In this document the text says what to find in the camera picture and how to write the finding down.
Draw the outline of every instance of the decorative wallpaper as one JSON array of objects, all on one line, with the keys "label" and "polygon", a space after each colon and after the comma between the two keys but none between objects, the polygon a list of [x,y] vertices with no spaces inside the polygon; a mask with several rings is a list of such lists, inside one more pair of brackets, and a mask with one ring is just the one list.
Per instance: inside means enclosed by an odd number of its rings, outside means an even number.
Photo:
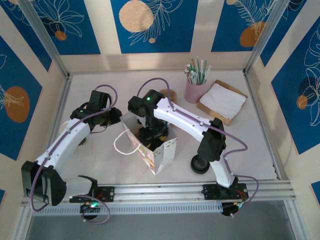
[{"label": "decorative wallpaper", "polygon": [[[276,50],[306,0],[291,0],[276,33],[263,55],[267,61]],[[265,27],[277,0],[225,0],[212,52],[251,51]]]},{"label": "decorative wallpaper", "polygon": [[272,80],[299,154],[320,143],[320,17]]},{"label": "decorative wallpaper", "polygon": [[48,71],[51,65],[51,58],[41,44],[35,32],[32,30],[29,22],[21,12],[17,2],[14,0],[0,0],[0,6],[11,19],[15,27],[28,43],[34,54],[37,56],[43,67]]},{"label": "decorative wallpaper", "polygon": [[[61,55],[100,54],[84,0],[33,0],[31,3]],[[48,55],[42,59],[43,47],[17,2],[0,0],[0,4],[48,70],[51,60]]]},{"label": "decorative wallpaper", "polygon": [[291,0],[260,57],[266,66],[307,0]]},{"label": "decorative wallpaper", "polygon": [[111,0],[121,53],[188,53],[198,0]]},{"label": "decorative wallpaper", "polygon": [[17,160],[41,90],[35,77],[0,37],[1,154]]}]

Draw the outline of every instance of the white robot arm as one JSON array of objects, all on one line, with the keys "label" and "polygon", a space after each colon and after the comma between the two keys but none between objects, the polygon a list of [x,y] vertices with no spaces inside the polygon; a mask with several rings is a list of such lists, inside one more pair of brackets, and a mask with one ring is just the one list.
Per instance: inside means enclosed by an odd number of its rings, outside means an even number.
[{"label": "white robot arm", "polygon": [[[150,90],[143,98],[132,97],[128,102],[128,110],[139,117],[146,118],[146,128],[151,129],[151,135],[155,137],[157,137],[157,130],[163,129],[157,120],[171,123],[189,133],[200,142],[198,155],[210,163],[217,183],[225,188],[232,185],[235,177],[228,172],[222,159],[226,148],[226,137],[209,127],[213,125],[223,130],[223,124],[219,119],[211,121],[197,116],[174,103],[170,103],[168,98],[155,90]],[[146,136],[146,128],[141,129],[143,132],[140,132],[140,136]]]},{"label": "white robot arm", "polygon": [[[198,142],[202,142],[204,133],[209,130],[208,125],[210,126],[212,124],[209,119],[197,116],[174,103],[174,109],[172,109],[166,97],[161,98],[156,106],[157,108],[153,110],[155,118],[164,120],[186,131]],[[224,155],[224,151],[223,149],[220,154],[221,158]],[[228,172],[225,161],[223,159],[212,159],[210,165],[215,173],[217,183],[225,188],[230,187],[235,177]]]},{"label": "white robot arm", "polygon": [[[52,206],[58,205],[64,197],[87,194],[95,197],[97,195],[95,192],[98,191],[97,180],[82,175],[62,179],[60,173],[69,156],[86,140],[96,125],[106,128],[120,122],[122,113],[117,108],[112,107],[110,110],[102,111],[106,108],[108,100],[112,104],[108,93],[93,90],[89,102],[72,112],[67,127],[54,143],[36,161],[26,161],[22,165],[25,196],[31,196],[34,180],[36,184],[33,188],[33,198]],[[37,178],[36,173],[41,166],[42,170]]]}]

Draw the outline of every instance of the cable clip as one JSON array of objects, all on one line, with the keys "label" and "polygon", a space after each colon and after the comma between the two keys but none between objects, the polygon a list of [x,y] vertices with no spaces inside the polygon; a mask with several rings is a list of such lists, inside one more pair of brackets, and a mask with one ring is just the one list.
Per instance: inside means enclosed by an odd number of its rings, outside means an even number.
[{"label": "cable clip", "polygon": [[44,158],[45,158],[45,159],[50,160],[50,156],[49,156],[49,152],[48,152],[48,151],[45,151],[45,152],[43,153],[43,155],[44,155]]},{"label": "cable clip", "polygon": [[70,132],[71,132],[71,131],[70,131],[70,128],[69,128],[68,126],[65,127],[65,131],[66,131],[68,134],[70,134]]}]

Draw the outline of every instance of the black circular object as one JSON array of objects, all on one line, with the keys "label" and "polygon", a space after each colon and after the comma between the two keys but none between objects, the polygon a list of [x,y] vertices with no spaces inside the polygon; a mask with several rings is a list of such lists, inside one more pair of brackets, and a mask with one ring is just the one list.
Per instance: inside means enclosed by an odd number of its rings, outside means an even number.
[{"label": "black circular object", "polygon": [[222,215],[225,215],[226,217],[229,217],[231,214],[235,214],[239,210],[239,207],[232,203],[222,203],[222,208]]},{"label": "black circular object", "polygon": [[196,174],[205,174],[210,168],[210,162],[203,160],[199,155],[191,159],[191,169]]}]

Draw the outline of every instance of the white bag handle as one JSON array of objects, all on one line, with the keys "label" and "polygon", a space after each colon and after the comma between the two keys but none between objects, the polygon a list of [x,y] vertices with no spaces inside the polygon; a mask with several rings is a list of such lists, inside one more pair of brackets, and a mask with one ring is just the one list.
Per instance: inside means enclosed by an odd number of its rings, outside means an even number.
[{"label": "white bag handle", "polygon": [[113,142],[114,149],[115,149],[118,153],[123,154],[123,155],[131,155],[131,154],[135,153],[135,152],[140,148],[140,146],[141,146],[141,144],[139,144],[139,146],[138,146],[135,150],[133,150],[132,152],[129,152],[129,153],[122,152],[122,151],[120,151],[120,150],[116,147],[116,141],[121,137],[122,134],[124,134],[125,132],[127,132],[127,131],[129,131],[129,130],[130,130],[129,128],[126,129],[126,130],[124,130],[122,133],[120,133],[119,136],[116,137],[116,139],[115,139],[114,142]]}]

